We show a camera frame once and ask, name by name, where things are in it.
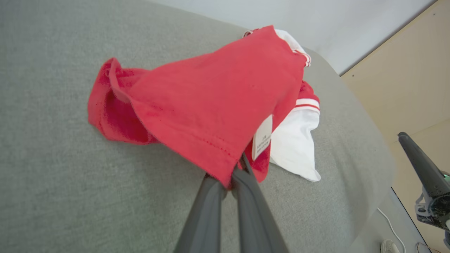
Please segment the white plug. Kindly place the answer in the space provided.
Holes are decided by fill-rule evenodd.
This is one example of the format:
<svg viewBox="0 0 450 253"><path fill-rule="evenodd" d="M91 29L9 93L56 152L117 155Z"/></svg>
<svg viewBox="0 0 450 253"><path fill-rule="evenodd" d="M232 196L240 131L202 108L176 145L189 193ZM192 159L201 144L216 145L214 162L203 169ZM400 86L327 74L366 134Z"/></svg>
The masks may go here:
<svg viewBox="0 0 450 253"><path fill-rule="evenodd" d="M392 240L384 240L381 243L380 253L400 253L400 250Z"/></svg>

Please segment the red shirt with white sleeves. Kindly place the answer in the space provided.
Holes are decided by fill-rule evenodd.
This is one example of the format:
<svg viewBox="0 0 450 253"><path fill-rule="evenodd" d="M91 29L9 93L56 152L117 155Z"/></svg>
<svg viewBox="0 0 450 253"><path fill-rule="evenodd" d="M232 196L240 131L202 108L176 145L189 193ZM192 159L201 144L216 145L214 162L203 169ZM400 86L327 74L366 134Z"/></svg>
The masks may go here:
<svg viewBox="0 0 450 253"><path fill-rule="evenodd" d="M270 163L317 182L311 132L320 100L303 78L310 62L273 26L153 70L111 58L93 85L88 122L112 141L162 143L225 187L243 154L258 182Z"/></svg>

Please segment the beige wooden board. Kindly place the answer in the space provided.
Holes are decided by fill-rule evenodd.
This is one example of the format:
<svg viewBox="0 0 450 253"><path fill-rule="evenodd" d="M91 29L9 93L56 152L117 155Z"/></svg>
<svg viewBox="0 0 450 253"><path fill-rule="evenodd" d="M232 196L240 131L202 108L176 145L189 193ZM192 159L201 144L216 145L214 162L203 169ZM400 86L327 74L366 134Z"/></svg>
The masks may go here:
<svg viewBox="0 0 450 253"><path fill-rule="evenodd" d="M407 133L450 173L450 0L437 0L342 76L396 161L393 189L429 247L450 253L445 233L416 220L422 185L398 142Z"/></svg>

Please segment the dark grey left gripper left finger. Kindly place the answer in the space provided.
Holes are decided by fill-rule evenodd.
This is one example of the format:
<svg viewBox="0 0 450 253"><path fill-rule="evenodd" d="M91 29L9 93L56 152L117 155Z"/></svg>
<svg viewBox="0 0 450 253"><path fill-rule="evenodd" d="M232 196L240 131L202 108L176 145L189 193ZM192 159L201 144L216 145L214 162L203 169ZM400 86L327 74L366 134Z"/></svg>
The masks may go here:
<svg viewBox="0 0 450 253"><path fill-rule="evenodd" d="M174 253L220 253L221 204L225 189L205 175Z"/></svg>

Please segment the grey fabric sofa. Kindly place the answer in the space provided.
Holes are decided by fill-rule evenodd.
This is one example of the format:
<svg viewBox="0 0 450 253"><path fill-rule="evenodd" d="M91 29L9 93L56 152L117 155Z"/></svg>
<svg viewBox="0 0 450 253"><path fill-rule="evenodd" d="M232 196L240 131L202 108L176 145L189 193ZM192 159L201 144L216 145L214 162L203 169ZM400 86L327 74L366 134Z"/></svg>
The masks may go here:
<svg viewBox="0 0 450 253"><path fill-rule="evenodd" d="M153 69L212 52L246 27L146 0L0 0L0 253L172 253L204 172L159 144L111 142L88 123L101 65ZM321 181L271 166L260 184L291 253L349 252L388 228L395 162L320 55Z"/></svg>

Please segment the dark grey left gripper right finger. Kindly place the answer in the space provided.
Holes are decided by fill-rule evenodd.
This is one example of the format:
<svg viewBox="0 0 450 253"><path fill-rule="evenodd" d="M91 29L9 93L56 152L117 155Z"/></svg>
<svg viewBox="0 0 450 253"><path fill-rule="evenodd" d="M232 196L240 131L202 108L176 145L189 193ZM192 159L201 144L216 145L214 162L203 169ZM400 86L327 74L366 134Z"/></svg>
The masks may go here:
<svg viewBox="0 0 450 253"><path fill-rule="evenodd" d="M237 200L240 253L288 253L288 247L243 153L232 174Z"/></svg>

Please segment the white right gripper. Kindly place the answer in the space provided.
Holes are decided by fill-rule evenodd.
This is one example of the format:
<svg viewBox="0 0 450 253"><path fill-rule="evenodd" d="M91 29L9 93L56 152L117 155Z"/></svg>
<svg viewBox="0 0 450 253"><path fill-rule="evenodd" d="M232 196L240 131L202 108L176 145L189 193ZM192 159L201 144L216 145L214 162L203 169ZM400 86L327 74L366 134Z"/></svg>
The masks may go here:
<svg viewBox="0 0 450 253"><path fill-rule="evenodd" d="M450 174L441 171L405 132L398 134L398 141L422 184L415 202L417 220L443 229L443 242L450 248Z"/></svg>

